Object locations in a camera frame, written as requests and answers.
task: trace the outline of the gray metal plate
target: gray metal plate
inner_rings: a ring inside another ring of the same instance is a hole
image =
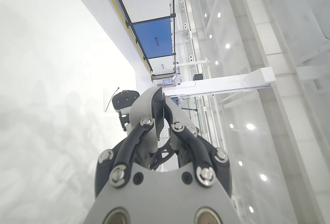
[[[184,171],[193,176],[190,185],[182,182]],[[144,175],[140,185],[132,182],[136,172]],[[216,181],[210,188],[199,186],[193,175],[192,163],[170,172],[155,172],[134,163],[128,184],[122,189],[115,189],[107,183],[84,224],[101,224],[106,215],[117,207],[127,210],[130,224],[193,224],[201,207],[213,209],[224,224],[240,223],[220,183]]]

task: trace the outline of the white floor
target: white floor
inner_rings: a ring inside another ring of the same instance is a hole
[[[0,0],[0,78],[0,222],[79,223],[133,68],[80,0]]]

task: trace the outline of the silver screw head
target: silver screw head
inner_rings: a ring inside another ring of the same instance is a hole
[[[125,165],[117,165],[111,172],[109,176],[109,183],[113,187],[119,187],[125,183]]]
[[[201,169],[201,167],[198,166],[196,169],[196,175],[201,184],[207,187],[212,186],[216,181],[216,173],[211,167]]]
[[[112,176],[112,179],[114,180],[114,182],[118,182],[120,181],[122,178],[124,178],[124,175],[125,175],[125,172],[121,169],[116,169],[114,172],[113,172],[113,176]]]
[[[153,121],[150,117],[142,118],[141,122],[140,122],[141,126],[143,126],[143,125],[152,125],[152,124],[153,124]]]
[[[211,170],[209,170],[208,168],[203,168],[201,171],[201,176],[203,179],[207,179],[207,180],[211,180],[212,179],[212,173]]]
[[[193,127],[188,127],[188,130],[196,137],[197,131]]]
[[[219,163],[226,163],[228,161],[228,155],[223,149],[217,148],[217,154],[214,156],[214,159]]]
[[[184,126],[180,122],[175,122],[172,124],[172,129],[176,132],[181,132],[184,130]]]
[[[105,151],[101,152],[101,154],[98,158],[98,162],[101,164],[105,160],[111,160],[113,158],[113,154],[114,153],[112,150],[105,150]]]

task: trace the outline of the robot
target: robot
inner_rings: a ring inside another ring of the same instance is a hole
[[[241,223],[230,200],[227,153],[198,135],[162,88],[122,91],[112,104],[127,137],[98,157],[95,202],[83,224]],[[170,139],[158,148],[164,119]],[[155,172],[174,154],[177,170]]]

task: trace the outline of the black box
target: black box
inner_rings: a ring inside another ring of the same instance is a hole
[[[203,74],[195,74],[192,78],[194,81],[199,81],[203,79]]]

